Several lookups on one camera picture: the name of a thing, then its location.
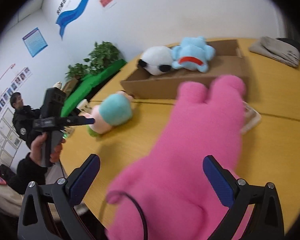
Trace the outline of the paper cup with leaf print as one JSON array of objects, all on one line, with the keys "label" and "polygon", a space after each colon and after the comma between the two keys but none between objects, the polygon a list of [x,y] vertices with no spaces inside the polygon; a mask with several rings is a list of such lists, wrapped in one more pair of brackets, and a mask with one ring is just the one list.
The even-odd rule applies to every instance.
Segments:
[{"label": "paper cup with leaf print", "polygon": [[80,112],[91,114],[92,107],[90,106],[90,103],[87,99],[83,99],[77,106],[77,109],[80,110]]}]

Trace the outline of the grey folded cloth bag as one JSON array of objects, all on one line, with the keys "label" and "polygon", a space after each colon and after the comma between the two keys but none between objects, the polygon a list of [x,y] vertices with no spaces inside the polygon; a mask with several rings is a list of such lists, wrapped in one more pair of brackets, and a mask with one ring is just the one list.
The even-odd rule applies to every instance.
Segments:
[{"label": "grey folded cloth bag", "polygon": [[289,38],[263,36],[249,47],[249,51],[293,68],[300,64],[300,43]]}]

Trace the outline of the blue framed wall poster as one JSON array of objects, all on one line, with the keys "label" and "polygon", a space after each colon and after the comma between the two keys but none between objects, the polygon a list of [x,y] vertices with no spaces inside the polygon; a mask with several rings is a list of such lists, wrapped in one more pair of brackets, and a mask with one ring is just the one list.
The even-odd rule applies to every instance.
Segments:
[{"label": "blue framed wall poster", "polygon": [[22,38],[22,40],[32,57],[35,57],[48,46],[38,28],[34,28],[32,31],[30,31]]}]

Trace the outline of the pink pig plush teal shirt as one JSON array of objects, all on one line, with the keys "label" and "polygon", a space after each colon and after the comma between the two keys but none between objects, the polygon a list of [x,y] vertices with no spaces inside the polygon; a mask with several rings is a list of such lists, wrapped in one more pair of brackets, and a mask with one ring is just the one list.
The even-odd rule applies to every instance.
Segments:
[{"label": "pink pig plush teal shirt", "polygon": [[86,118],[95,119],[94,124],[87,125],[89,135],[98,137],[129,121],[133,116],[133,99],[132,95],[120,90],[92,107],[91,114],[83,113]]}]

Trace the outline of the white clear phone case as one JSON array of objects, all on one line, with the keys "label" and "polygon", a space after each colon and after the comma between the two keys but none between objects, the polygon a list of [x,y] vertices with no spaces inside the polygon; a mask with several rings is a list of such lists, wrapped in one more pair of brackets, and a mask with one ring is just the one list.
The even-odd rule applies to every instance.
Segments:
[{"label": "white clear phone case", "polygon": [[245,106],[244,125],[241,129],[241,134],[246,134],[251,129],[256,127],[261,122],[261,115],[247,102],[243,102]]}]

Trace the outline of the green potted plant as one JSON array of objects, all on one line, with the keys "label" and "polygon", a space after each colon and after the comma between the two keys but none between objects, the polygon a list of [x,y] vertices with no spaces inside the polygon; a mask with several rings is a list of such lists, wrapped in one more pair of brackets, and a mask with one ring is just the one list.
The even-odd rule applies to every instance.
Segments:
[{"label": "green potted plant", "polygon": [[87,75],[100,74],[120,59],[122,59],[121,52],[111,42],[95,42],[93,50],[88,57],[83,59],[83,63],[68,65],[66,80],[81,79]]}]

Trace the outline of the brown cardboard box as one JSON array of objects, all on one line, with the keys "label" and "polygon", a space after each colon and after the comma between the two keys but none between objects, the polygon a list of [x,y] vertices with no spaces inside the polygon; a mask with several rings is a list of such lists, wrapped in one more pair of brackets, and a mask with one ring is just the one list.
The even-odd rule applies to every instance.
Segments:
[{"label": "brown cardboard box", "polygon": [[238,40],[219,40],[208,43],[216,49],[207,73],[186,69],[175,70],[161,76],[151,76],[146,70],[136,69],[122,80],[122,88],[137,99],[175,99],[182,82],[193,81],[209,87],[221,75],[234,75],[249,87],[250,66],[241,52]]}]

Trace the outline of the light blue plush toy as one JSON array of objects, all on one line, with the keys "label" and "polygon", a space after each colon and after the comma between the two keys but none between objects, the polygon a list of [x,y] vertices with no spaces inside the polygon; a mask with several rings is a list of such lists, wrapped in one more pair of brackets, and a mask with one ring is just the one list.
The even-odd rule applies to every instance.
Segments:
[{"label": "light blue plush toy", "polygon": [[178,46],[172,48],[172,68],[205,73],[209,70],[208,62],[215,54],[215,48],[208,45],[203,36],[185,37]]}]

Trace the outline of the pink bear plush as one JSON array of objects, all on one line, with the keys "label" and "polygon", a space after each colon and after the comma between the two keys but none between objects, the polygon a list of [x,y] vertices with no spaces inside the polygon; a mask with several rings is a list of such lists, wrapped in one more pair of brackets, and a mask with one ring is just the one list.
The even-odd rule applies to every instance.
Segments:
[{"label": "pink bear plush", "polygon": [[109,185],[117,204],[109,239],[207,239],[226,214],[203,172],[212,155],[233,171],[242,149],[243,81],[220,76],[205,87],[185,82],[170,119],[150,154]]}]

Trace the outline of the person in black jacket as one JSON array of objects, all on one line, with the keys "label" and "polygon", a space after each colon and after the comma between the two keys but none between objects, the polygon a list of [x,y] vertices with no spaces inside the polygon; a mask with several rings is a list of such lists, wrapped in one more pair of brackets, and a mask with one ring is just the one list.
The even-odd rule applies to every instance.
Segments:
[{"label": "person in black jacket", "polygon": [[14,108],[13,126],[20,139],[25,141],[28,148],[32,142],[42,133],[33,128],[33,122],[40,117],[40,109],[33,109],[29,105],[24,105],[19,92],[15,92],[10,97],[10,104]]}]

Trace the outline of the white panda plush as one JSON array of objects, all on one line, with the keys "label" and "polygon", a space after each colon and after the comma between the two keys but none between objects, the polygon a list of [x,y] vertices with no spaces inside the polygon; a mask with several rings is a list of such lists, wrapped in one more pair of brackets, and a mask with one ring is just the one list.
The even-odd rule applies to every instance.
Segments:
[{"label": "white panda plush", "polygon": [[146,49],[137,61],[137,67],[153,76],[167,74],[173,70],[172,50],[166,46],[154,46]]}]

